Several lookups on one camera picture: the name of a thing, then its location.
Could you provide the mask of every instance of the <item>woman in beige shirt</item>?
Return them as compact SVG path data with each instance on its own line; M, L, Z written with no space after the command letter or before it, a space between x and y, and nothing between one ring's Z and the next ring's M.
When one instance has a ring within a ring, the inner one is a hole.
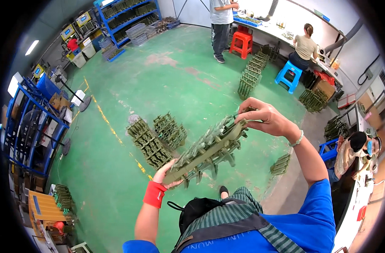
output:
M311 54L313 58L317 58L317 45L311 39L313 33L313 27L311 24L306 23L303 27L305 35L296 35L294 39L295 52L290 53L288 59L292 64L301 70L306 70L309 67L309 60Z

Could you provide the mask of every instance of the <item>person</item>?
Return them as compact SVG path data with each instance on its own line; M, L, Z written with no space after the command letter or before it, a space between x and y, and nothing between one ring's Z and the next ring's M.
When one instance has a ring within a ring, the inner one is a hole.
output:
M293 43L295 45L295 52L288 55L289 61L301 70L306 70L309 67L309 60L311 54L313 58L317 59L317 45L311 39L313 27L306 23L303 27L305 35L296 35Z
M230 0L210 0L209 9L213 35L213 57L218 63L225 63L222 52L229 50L228 43L230 24L233 23L232 8L239 9L237 2Z
M378 153L381 150L381 146L381 138L375 137L371 139L366 133L361 131L353 133L346 140L342 139L341 136L338 140L337 157L334 167L327 169L330 183L332 184L339 181L356 157L367 156L367 162L353 175L353 179L356 180L361 173L367 170L371 163L372 155Z
M258 110L242 113L249 106ZM296 214L266 215L246 187L240 187L232 195L221 187L220 199L194 199L179 209L184 210L180 219L182 234L172 252L331 252L336 230L330 184L325 164L316 149L296 124L270 104L255 98L246 99L239 107L235 123L242 119L249 120L248 128L284 136L294 147L309 185L301 209ZM124 253L159 252L155 245L161 201L165 190L181 183L162 183L173 163L174 160L159 169L149 182L136 220L135 240L123 244ZM209 205L198 206L198 203Z
M76 38L71 38L67 43L67 48L73 52L73 54L76 56L78 53L80 53L82 50L79 47L79 42Z

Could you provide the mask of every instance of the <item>black shoe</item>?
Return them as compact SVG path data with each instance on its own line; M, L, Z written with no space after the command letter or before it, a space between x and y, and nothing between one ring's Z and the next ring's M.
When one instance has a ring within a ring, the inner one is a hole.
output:
M215 58L218 63L225 63L225 59L223 58L223 56L216 56L216 55L213 55L213 58Z
M228 189L225 187L225 186L221 186L220 189L219 189L219 194L222 195L222 192L227 192L228 193L228 196L229 196L229 191Z

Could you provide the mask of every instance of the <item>worker in red shirt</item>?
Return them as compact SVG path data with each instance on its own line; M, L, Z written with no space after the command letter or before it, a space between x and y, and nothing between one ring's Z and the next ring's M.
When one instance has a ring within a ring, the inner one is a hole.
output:
M79 47L79 42L76 38L71 38L67 43L67 48L73 52L74 55L77 55L82 50Z

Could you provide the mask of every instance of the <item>face mask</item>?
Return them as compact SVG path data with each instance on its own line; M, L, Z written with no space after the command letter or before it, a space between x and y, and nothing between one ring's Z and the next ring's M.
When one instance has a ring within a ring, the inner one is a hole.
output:
M367 151L368 151L368 154L372 155L372 140L368 141Z

